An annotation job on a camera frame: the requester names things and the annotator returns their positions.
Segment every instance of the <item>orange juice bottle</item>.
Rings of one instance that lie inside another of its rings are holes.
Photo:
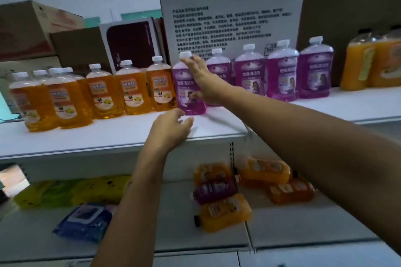
[[[217,202],[204,204],[200,214],[194,216],[195,226],[202,226],[206,232],[216,232],[249,220],[252,216],[251,208],[240,193],[234,194]]]
[[[238,169],[240,184],[245,188],[265,188],[267,184],[285,184],[291,168],[281,160],[248,158],[244,168]]]
[[[269,186],[267,193],[274,204],[288,204],[312,200],[315,189],[304,179],[291,179],[287,184]]]
[[[155,111],[167,111],[177,107],[177,99],[171,78],[171,66],[163,63],[163,57],[152,57],[153,65],[146,70],[152,103]]]
[[[95,103],[97,119],[115,118],[124,114],[124,108],[112,74],[101,70],[100,63],[89,65],[92,70],[86,80]]]
[[[231,179],[233,176],[233,169],[224,163],[199,165],[194,171],[194,181],[197,186],[225,178]]]
[[[85,101],[88,103],[89,112],[91,113],[92,118],[95,118],[97,109],[95,107],[95,103],[93,102],[92,93],[91,93],[91,90],[89,89],[89,85],[88,85],[88,82],[86,81],[85,77],[82,77],[81,75],[78,75],[78,74],[74,74],[72,67],[67,67],[67,68],[63,68],[63,69],[64,69],[64,73],[66,75],[73,77],[78,82],[79,87],[81,88],[83,99],[85,99]]]
[[[58,127],[58,118],[46,86],[32,80],[27,72],[13,73],[10,94],[21,109],[21,116],[31,132],[47,131]]]
[[[87,126],[92,123],[89,106],[83,98],[78,82],[64,74],[63,68],[49,69],[45,85],[50,92],[62,129]]]
[[[392,26],[390,32],[378,40],[375,46],[368,86],[401,86],[401,25]]]
[[[347,47],[347,56],[340,83],[341,90],[357,91],[363,90],[367,86],[376,49],[374,43],[376,38],[372,36],[372,29],[361,29],[358,34]]]
[[[124,107],[127,115],[149,113],[153,110],[148,96],[145,75],[132,66],[131,60],[121,62],[122,69],[115,74],[120,92],[124,97]]]

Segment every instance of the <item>purple bottle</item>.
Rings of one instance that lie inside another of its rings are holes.
[[[190,198],[203,205],[225,199],[235,193],[237,193],[235,182],[232,179],[223,179],[198,186],[193,193],[190,193]]]
[[[292,102],[296,100],[296,70],[299,53],[289,46],[289,39],[277,42],[277,48],[268,56],[267,97]]]
[[[206,61],[206,65],[210,72],[217,74],[218,77],[229,84],[232,84],[231,75],[233,71],[233,64],[229,58],[222,56],[222,53],[222,48],[212,49],[213,57]]]
[[[190,51],[181,52],[180,58],[191,57]],[[200,99],[192,99],[190,95],[199,90],[191,71],[183,62],[173,67],[174,87],[177,94],[177,107],[185,111],[185,115],[201,115],[206,112],[206,105]]]
[[[323,45],[323,36],[309,39],[302,50],[297,67],[297,90],[300,98],[327,97],[330,93],[330,72],[334,50]]]
[[[254,43],[244,45],[245,53],[235,59],[235,85],[264,96],[266,59],[253,50]]]

